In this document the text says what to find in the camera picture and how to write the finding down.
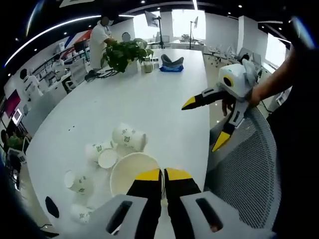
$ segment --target green logo on cup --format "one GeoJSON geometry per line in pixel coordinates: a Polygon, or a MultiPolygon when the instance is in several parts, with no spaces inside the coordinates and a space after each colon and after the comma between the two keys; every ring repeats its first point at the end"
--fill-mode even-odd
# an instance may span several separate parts
{"type": "Polygon", "coordinates": [[[100,145],[100,146],[97,146],[96,147],[96,150],[98,151],[98,152],[101,152],[102,151],[102,146],[100,145]]]}

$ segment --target white round table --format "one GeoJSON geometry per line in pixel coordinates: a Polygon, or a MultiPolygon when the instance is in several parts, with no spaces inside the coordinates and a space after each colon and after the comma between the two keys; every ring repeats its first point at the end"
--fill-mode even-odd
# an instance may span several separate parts
{"type": "MultiPolygon", "coordinates": [[[[71,220],[75,193],[64,185],[66,171],[88,170],[85,145],[110,140],[113,129],[127,123],[148,136],[144,152],[161,167],[189,172],[203,189],[209,148],[209,107],[182,111],[193,95],[207,88],[200,51],[155,50],[155,56],[172,60],[184,57],[181,73],[153,71],[133,76],[115,76],[83,82],[67,95],[42,123],[26,152],[32,185],[44,212],[61,234],[83,225],[71,220]],[[45,198],[57,205],[60,218],[48,213],[45,198]]],[[[99,178],[88,206],[98,208],[111,198],[109,173],[94,171],[99,178]]],[[[173,230],[162,208],[156,238],[173,238],[173,230]]]]}

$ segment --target man in white shirt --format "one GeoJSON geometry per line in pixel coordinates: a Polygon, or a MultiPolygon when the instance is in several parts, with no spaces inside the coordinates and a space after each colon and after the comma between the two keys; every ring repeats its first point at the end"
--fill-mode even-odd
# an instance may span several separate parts
{"type": "Polygon", "coordinates": [[[60,59],[60,55],[57,54],[54,56],[54,62],[52,63],[52,72],[55,73],[57,80],[60,80],[63,75],[65,75],[65,66],[64,61],[60,59]]]}
{"type": "Polygon", "coordinates": [[[39,89],[38,79],[35,76],[28,76],[26,69],[21,70],[20,78],[23,80],[23,92],[28,102],[34,104],[41,96],[43,96],[43,93],[39,89]]]}
{"type": "Polygon", "coordinates": [[[102,15],[100,21],[93,28],[90,38],[90,65],[93,70],[102,69],[101,59],[104,49],[107,44],[115,41],[112,38],[112,33],[108,26],[111,26],[113,21],[110,20],[105,14],[102,15]]]}

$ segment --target white paper cup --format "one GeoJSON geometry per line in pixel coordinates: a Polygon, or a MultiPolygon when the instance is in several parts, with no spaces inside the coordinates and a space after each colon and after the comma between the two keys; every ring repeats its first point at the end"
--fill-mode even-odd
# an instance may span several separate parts
{"type": "Polygon", "coordinates": [[[103,143],[87,144],[85,146],[85,154],[88,162],[98,164],[99,156],[105,149],[113,148],[110,141],[103,143]]]}
{"type": "Polygon", "coordinates": [[[146,134],[121,123],[113,130],[112,139],[115,143],[142,152],[147,143],[146,134]]]}
{"type": "Polygon", "coordinates": [[[113,149],[105,149],[99,156],[98,163],[101,168],[111,168],[118,160],[119,155],[113,149]]]}
{"type": "Polygon", "coordinates": [[[71,170],[65,173],[64,184],[68,189],[80,195],[89,195],[94,191],[94,182],[91,177],[71,170]]]}
{"type": "Polygon", "coordinates": [[[94,209],[83,207],[78,204],[73,204],[71,206],[71,219],[77,223],[86,224],[90,220],[90,216],[94,209]]]}
{"type": "Polygon", "coordinates": [[[131,153],[113,168],[110,187],[113,196],[126,194],[135,178],[143,172],[160,168],[156,159],[144,153],[131,153]]]}

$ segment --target window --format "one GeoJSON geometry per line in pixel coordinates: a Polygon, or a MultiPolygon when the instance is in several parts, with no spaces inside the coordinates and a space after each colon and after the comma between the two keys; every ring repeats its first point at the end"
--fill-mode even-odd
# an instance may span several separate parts
{"type": "MultiPolygon", "coordinates": [[[[156,16],[160,15],[159,11],[153,11],[152,13],[156,16]]],[[[150,39],[156,37],[157,32],[160,31],[159,27],[148,26],[145,14],[135,16],[133,18],[133,24],[136,38],[150,39]]]]}
{"type": "Polygon", "coordinates": [[[276,66],[281,66],[286,57],[286,46],[272,34],[268,33],[268,42],[266,57],[267,61],[270,61],[276,66]]]}
{"type": "Polygon", "coordinates": [[[181,37],[183,34],[190,34],[190,22],[198,17],[197,28],[192,24],[192,35],[194,38],[206,39],[206,18],[204,11],[190,9],[176,9],[172,11],[173,35],[181,37]]]}

